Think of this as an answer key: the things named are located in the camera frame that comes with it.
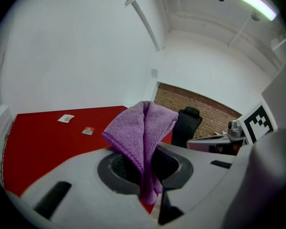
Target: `desk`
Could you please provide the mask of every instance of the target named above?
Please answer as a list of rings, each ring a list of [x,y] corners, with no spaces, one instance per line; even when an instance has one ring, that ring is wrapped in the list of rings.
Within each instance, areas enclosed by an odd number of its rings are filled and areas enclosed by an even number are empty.
[[[5,189],[17,196],[37,179],[67,159],[79,154],[110,147],[101,136],[124,106],[18,114],[10,130],[3,157]],[[69,123],[57,121],[74,115]],[[92,135],[83,129],[94,127]],[[172,132],[162,141],[171,143]],[[153,206],[144,207],[150,212]]]

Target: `black office chair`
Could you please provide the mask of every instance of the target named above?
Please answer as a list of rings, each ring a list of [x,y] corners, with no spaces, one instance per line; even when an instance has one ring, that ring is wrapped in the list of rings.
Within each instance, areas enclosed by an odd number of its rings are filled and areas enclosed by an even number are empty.
[[[173,127],[172,145],[187,148],[186,142],[193,138],[201,122],[198,109],[186,107],[179,110],[178,120]]]

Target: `ceiling light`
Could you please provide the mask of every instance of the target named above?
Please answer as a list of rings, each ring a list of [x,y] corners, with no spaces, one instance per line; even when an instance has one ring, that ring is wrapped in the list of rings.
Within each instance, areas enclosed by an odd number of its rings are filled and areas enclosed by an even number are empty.
[[[276,17],[276,13],[263,1],[261,0],[243,0],[249,3],[251,6],[259,10],[262,14],[264,14],[269,20],[273,21]]]

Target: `chair headrest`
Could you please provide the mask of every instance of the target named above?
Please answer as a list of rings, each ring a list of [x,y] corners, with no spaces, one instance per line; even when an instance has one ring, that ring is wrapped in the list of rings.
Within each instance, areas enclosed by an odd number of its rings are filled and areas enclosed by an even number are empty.
[[[183,113],[186,114],[186,115],[189,115],[191,117],[194,117],[194,118],[198,118],[199,114],[200,114],[198,109],[195,109],[195,108],[192,108],[192,107],[186,107],[183,110]]]

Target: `purple microfiber towel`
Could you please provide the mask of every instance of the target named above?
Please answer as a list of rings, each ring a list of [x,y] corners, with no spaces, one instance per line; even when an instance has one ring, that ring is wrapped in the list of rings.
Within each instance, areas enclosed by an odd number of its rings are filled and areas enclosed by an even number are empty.
[[[162,192],[162,185],[152,172],[152,157],[177,118],[177,112],[142,101],[119,114],[102,134],[137,167],[141,174],[141,198],[146,204],[154,204]]]

